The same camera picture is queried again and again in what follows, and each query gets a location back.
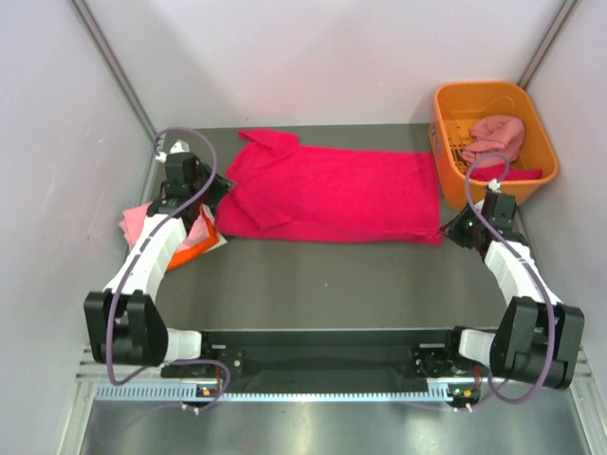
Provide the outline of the magenta t-shirt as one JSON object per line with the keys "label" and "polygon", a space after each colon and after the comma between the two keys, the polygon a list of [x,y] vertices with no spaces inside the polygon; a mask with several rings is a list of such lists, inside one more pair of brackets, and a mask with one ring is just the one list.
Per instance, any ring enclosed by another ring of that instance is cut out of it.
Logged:
{"label": "magenta t-shirt", "polygon": [[303,145],[298,136],[242,130],[229,165],[234,184],[216,227],[248,239],[325,243],[442,241],[440,202],[428,153]]}

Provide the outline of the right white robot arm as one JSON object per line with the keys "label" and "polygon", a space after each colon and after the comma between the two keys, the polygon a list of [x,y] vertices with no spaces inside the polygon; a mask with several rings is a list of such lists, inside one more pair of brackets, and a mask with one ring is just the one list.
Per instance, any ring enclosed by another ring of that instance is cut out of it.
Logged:
{"label": "right white robot arm", "polygon": [[506,311],[494,333],[457,327],[442,360],[462,375],[476,363],[494,376],[547,388],[569,387],[578,360],[584,315],[554,294],[532,257],[526,238],[514,230],[514,196],[487,190],[483,202],[466,205],[441,233],[478,252],[494,276]]}

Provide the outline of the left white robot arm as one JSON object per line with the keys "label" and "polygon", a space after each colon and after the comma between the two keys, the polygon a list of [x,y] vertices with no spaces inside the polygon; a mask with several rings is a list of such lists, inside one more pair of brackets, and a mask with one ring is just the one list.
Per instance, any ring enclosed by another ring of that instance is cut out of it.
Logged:
{"label": "left white robot arm", "polygon": [[203,335],[170,329],[156,308],[165,274],[225,244],[213,210],[231,183],[186,151],[160,157],[165,179],[150,203],[129,209],[120,226],[131,244],[118,274],[83,303],[94,360],[152,367],[181,360],[194,375],[214,367]]}

